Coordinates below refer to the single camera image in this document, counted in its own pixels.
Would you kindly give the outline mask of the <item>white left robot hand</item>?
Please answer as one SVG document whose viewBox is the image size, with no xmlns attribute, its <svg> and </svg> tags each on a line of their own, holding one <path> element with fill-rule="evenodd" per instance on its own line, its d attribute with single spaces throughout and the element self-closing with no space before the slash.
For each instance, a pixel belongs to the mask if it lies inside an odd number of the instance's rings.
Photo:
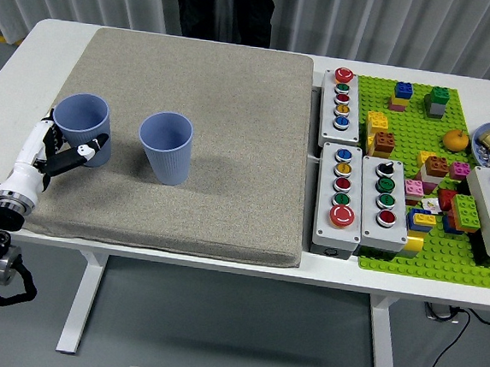
<svg viewBox="0 0 490 367">
<path fill-rule="evenodd" d="M 22 216 L 29 215 L 38 203 L 38 195 L 43 192 L 54 176 L 100 158 L 99 153 L 110 147 L 109 117 L 102 120 L 94 115 L 97 123 L 84 131 L 70 132 L 78 134 L 80 145 L 74 145 L 67 139 L 66 128 L 59 127 L 53 120 L 54 110 L 40 120 L 30 132 L 13 169 L 5 182 L 0 185 L 0 207 L 6 207 Z"/>
</svg>

